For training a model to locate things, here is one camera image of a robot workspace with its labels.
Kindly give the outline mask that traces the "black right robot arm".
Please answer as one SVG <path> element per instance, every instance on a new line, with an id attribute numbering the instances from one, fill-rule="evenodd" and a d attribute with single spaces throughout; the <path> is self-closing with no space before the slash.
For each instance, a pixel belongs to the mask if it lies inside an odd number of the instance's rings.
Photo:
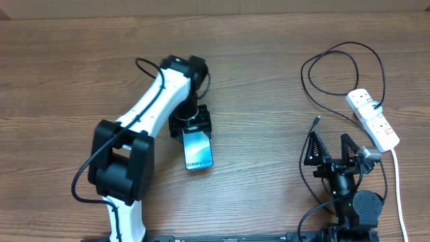
<path id="1" fill-rule="evenodd" d="M 331 200 L 313 208 L 304 215 L 307 218 L 314 211 L 333 205 L 336 223 L 327 224 L 317 232 L 301 233 L 299 241 L 378 241 L 375 229 L 382 212 L 384 199 L 379 194 L 360 190 L 363 176 L 369 174 L 381 162 L 381 152 L 376 147 L 359 147 L 348 134 L 341 135 L 341 158 L 332 158 L 320 136 L 309 133 L 308 148 L 304 164 L 315 166 L 313 176 L 328 181 Z"/>

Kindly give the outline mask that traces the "Samsung Galaxy smartphone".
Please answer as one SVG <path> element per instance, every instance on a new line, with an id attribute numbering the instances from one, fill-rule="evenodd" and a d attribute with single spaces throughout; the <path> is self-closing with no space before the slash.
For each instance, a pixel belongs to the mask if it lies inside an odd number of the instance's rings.
<path id="1" fill-rule="evenodd" d="M 212 167 L 210 138 L 204 132 L 183 133 L 185 168 L 189 171 Z"/>

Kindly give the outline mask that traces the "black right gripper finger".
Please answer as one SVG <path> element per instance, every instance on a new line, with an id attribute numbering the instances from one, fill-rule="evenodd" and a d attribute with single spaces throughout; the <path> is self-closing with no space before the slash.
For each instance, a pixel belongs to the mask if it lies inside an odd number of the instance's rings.
<path id="1" fill-rule="evenodd" d="M 344 162 L 353 162 L 360 147 L 347 134 L 341 135 L 341 158 Z"/>
<path id="2" fill-rule="evenodd" d="M 312 131 L 308 139 L 308 148 L 304 159 L 304 164 L 309 166 L 319 166 L 330 160 L 330 153 L 324 142 L 316 133 Z"/>

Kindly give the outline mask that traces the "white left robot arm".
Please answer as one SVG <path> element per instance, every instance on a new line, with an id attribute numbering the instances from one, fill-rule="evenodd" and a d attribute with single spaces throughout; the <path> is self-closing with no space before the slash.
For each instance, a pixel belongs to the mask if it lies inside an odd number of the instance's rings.
<path id="1" fill-rule="evenodd" d="M 102 120 L 95 129 L 91 155 L 73 178 L 71 194 L 87 204 L 105 204 L 111 231 L 104 241 L 145 241 L 142 200 L 155 172 L 155 139 L 165 123 L 171 138 L 183 145 L 185 168 L 206 169 L 214 164 L 212 122 L 197 91 L 211 76 L 204 59 L 170 55 L 156 65 L 153 84 L 116 121 Z M 101 199 L 82 198 L 77 182 L 84 171 Z"/>

